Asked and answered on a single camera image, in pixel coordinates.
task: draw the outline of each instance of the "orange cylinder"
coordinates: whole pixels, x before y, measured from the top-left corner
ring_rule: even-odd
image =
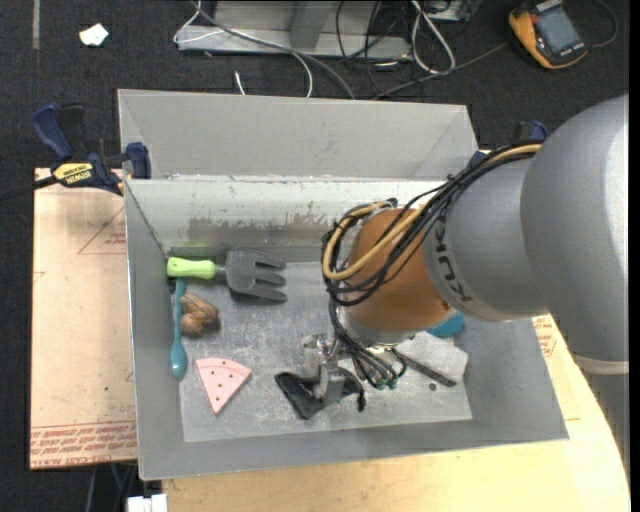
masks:
[[[384,210],[370,218],[353,242],[349,263],[366,254],[400,212],[400,209]],[[410,213],[411,210],[407,211],[403,217]],[[363,281],[380,269],[401,236],[398,235],[362,270],[349,278],[349,283]],[[442,321],[451,311],[451,306],[440,297],[429,278],[421,248],[414,251],[420,242],[421,237],[417,237],[390,267],[386,279],[395,276],[393,279],[361,304],[346,308],[347,313],[360,325],[385,333],[421,330]],[[346,294],[346,298],[353,300],[361,294]]]

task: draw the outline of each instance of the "orange handheld device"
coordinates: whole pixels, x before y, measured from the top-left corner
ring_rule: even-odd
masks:
[[[520,45],[545,68],[570,66],[588,52],[562,0],[528,0],[511,11],[509,25]]]

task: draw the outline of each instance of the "pink triangle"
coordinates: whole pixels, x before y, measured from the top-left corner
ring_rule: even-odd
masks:
[[[196,368],[214,414],[218,414],[251,375],[246,366],[217,357],[196,360]]]

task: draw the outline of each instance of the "white plastic piece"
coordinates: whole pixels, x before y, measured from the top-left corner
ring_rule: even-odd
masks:
[[[132,496],[127,499],[127,512],[168,512],[166,494],[154,494],[151,498]]]
[[[100,46],[108,35],[109,32],[102,26],[102,23],[97,23],[79,33],[80,41],[86,46]]]

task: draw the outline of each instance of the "green handle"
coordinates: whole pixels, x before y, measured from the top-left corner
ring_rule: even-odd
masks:
[[[216,264],[209,260],[192,261],[172,257],[167,261],[167,275],[169,277],[213,279],[216,277],[216,271]]]

